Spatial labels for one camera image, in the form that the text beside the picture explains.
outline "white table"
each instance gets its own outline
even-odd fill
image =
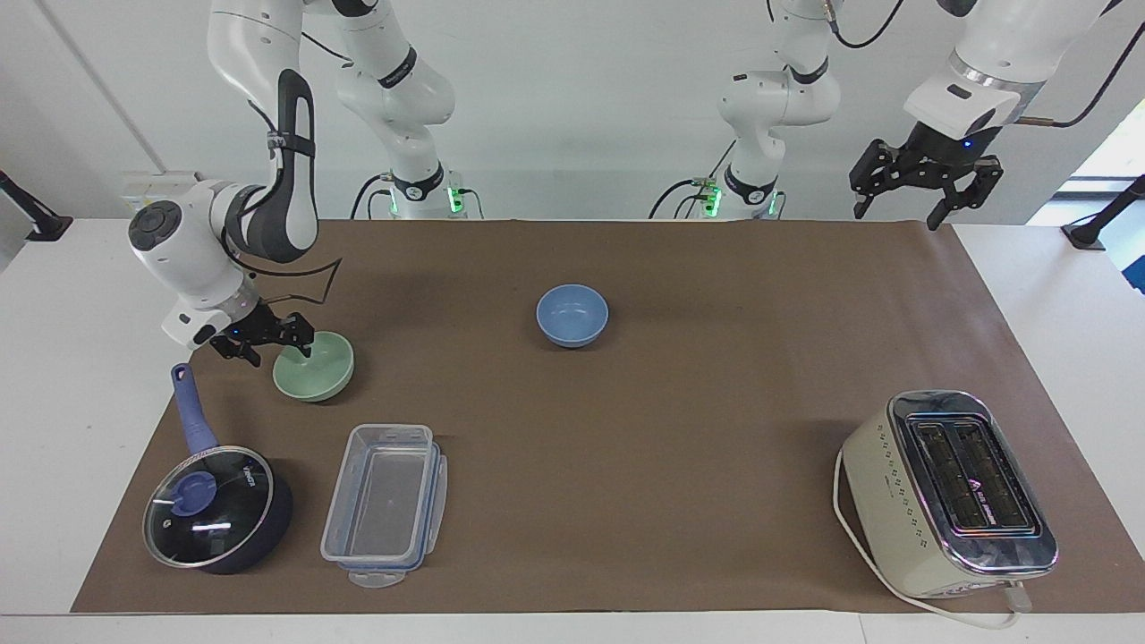
[[[826,611],[528,615],[68,615],[188,352],[174,296],[126,220],[80,220],[0,274],[0,642],[1132,642],[1145,614],[1028,615],[986,633],[933,615]],[[1145,552],[1145,298],[1053,228],[958,226],[1127,529]],[[1077,338],[1087,338],[1084,343]]]

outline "blue handle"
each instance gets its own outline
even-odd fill
[[[185,362],[175,364],[171,370],[171,382],[175,385],[175,406],[179,407],[179,419],[183,423],[183,438],[191,454],[219,447],[219,439],[211,431],[203,417],[203,405],[199,402],[199,390],[195,386],[195,374]]]

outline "clear food container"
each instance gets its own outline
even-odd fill
[[[405,579],[437,541],[447,473],[429,427],[355,427],[322,533],[322,557],[363,588]]]

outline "brown table mat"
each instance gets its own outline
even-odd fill
[[[274,348],[261,370],[194,359],[220,440],[293,487],[277,550],[229,578],[148,556],[147,498],[185,457],[172,405],[74,612],[910,611],[837,525],[831,468],[891,395],[930,387],[986,401],[1043,504],[1061,560],[1028,583],[1035,611],[1145,611],[1145,563],[949,227],[324,221],[299,264],[337,256],[329,304],[301,307],[354,344],[339,396],[282,396]],[[608,299],[587,348],[536,327],[562,282]],[[379,422],[434,431],[449,496],[424,567],[364,590],[318,541],[347,435]]]

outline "green bowl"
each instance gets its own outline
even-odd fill
[[[354,347],[333,331],[318,331],[310,358],[289,346],[275,359],[275,386],[302,402],[322,402],[346,388],[354,375]]]

